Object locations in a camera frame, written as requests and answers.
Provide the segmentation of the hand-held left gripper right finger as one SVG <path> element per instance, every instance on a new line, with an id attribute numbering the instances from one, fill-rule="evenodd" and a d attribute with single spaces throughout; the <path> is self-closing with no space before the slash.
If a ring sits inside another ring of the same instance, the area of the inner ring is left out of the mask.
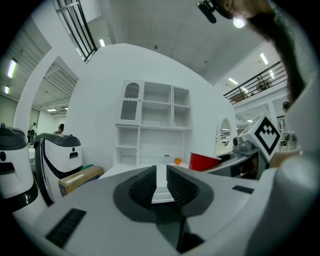
<path id="1" fill-rule="evenodd" d="M 166 180 L 168 191 L 179 207 L 187 205 L 199 195 L 198 186 L 177 173 L 171 165 L 166 167 Z"/>

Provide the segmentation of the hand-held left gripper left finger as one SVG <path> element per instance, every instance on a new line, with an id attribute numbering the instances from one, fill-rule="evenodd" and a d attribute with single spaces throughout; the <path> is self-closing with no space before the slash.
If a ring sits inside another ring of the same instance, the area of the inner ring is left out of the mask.
<path id="1" fill-rule="evenodd" d="M 143 176 L 129 187 L 129 197 L 141 207 L 151 210 L 152 198 L 157 188 L 157 166 L 143 172 Z"/>

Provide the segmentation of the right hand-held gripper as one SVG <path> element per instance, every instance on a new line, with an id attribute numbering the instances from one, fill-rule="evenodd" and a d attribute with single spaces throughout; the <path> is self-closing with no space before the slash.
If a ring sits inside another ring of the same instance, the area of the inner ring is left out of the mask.
<path id="1" fill-rule="evenodd" d="M 274 123 L 265 114 L 261 114 L 240 135 L 233 138 L 233 152 L 221 155 L 221 162 L 218 165 L 201 172 L 240 173 L 244 163 L 249 160 L 252 166 L 250 173 L 258 180 L 270 167 L 270 161 L 280 141 L 281 133 Z"/>

